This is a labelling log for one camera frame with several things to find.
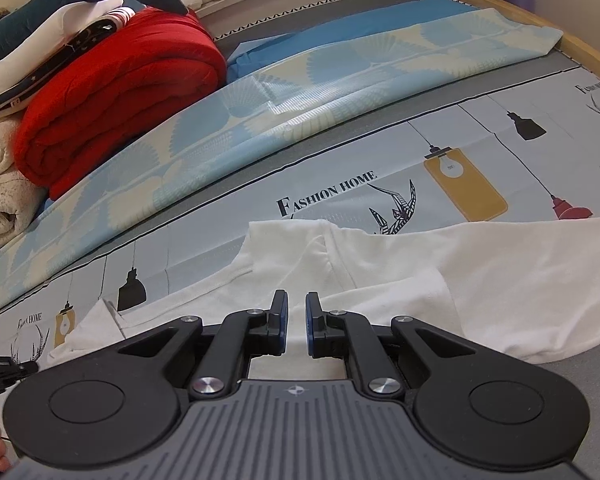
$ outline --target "metal screw cap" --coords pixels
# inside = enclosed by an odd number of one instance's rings
[[[224,383],[217,377],[200,377],[193,381],[193,389],[199,394],[216,394],[224,388]]]
[[[376,394],[394,394],[400,389],[400,383],[391,377],[378,377],[369,383],[369,389]]]

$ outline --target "printed hanging lamp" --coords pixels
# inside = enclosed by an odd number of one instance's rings
[[[507,112],[507,115],[516,125],[518,135],[525,140],[534,140],[546,133],[546,130],[533,119],[523,119],[513,112]]]
[[[56,315],[56,333],[54,336],[54,348],[57,348],[64,339],[75,328],[75,310],[74,306],[67,300],[64,308]]]
[[[146,290],[138,280],[138,270],[135,267],[127,273],[126,283],[118,289],[118,312],[123,312],[146,301]]]
[[[554,212],[558,220],[581,220],[593,216],[593,211],[586,207],[574,207],[566,200],[551,195],[554,201]]]
[[[429,151],[425,169],[468,222],[489,221],[506,213],[507,201],[462,150],[430,144]]]

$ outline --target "zigzag trim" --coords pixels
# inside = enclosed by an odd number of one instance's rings
[[[242,27],[238,27],[238,28],[234,28],[234,30],[231,30],[229,32],[226,32],[220,36],[218,36],[217,38],[214,38],[214,41],[219,41],[219,40],[224,40],[224,38],[228,38],[229,36],[233,35],[233,34],[237,34],[238,32],[242,32],[243,30],[247,30],[248,28],[251,27],[255,27],[256,25],[259,25],[261,23],[266,23],[270,20],[275,20],[276,18],[281,18],[282,16],[288,16],[289,14],[293,14],[295,12],[299,12],[300,10],[305,10],[305,9],[311,9],[312,7],[317,7],[317,6],[321,6],[324,4],[330,4],[333,2],[338,2],[340,0],[321,0],[319,2],[314,2],[311,4],[307,4],[301,7],[295,7],[293,9],[290,10],[284,10],[283,12],[279,12],[277,14],[274,14],[272,16],[268,16],[267,18],[262,18],[260,20],[257,20],[253,23],[249,23],[248,25],[243,25]],[[460,0],[453,0],[454,2],[458,2],[461,4],[464,4],[464,2],[461,2]]]

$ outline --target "blue pillowcase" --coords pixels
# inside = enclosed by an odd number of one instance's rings
[[[227,82],[232,83],[256,70],[316,46],[411,27],[472,10],[476,10],[476,7],[453,0],[417,0],[367,10],[301,32],[277,36],[232,60],[228,65]]]

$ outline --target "red folded blanket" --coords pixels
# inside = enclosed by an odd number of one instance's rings
[[[145,9],[40,90],[15,136],[16,167],[56,200],[225,76],[224,57],[194,14]]]

